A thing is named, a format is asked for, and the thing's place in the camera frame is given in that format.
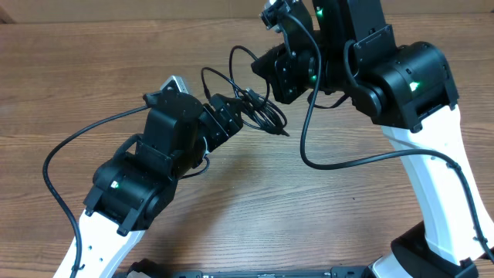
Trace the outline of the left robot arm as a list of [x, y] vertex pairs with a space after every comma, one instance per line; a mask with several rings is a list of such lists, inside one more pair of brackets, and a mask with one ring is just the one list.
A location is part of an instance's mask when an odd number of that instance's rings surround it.
[[129, 137], [98, 167], [84, 200], [80, 237], [57, 277], [111, 277], [173, 200], [178, 181], [242, 129], [242, 101], [220, 94], [201, 103], [188, 93], [144, 95], [144, 132]]

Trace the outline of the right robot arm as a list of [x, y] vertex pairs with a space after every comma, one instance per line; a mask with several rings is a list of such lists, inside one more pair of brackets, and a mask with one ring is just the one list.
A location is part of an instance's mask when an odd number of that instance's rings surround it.
[[428, 42], [398, 46], [378, 1], [269, 1], [261, 13], [281, 45], [252, 64], [275, 99], [340, 91], [380, 126], [393, 151], [320, 169], [400, 158], [422, 221], [367, 266], [335, 266], [331, 277], [476, 277], [493, 258], [493, 221], [465, 152], [458, 91], [443, 52]]

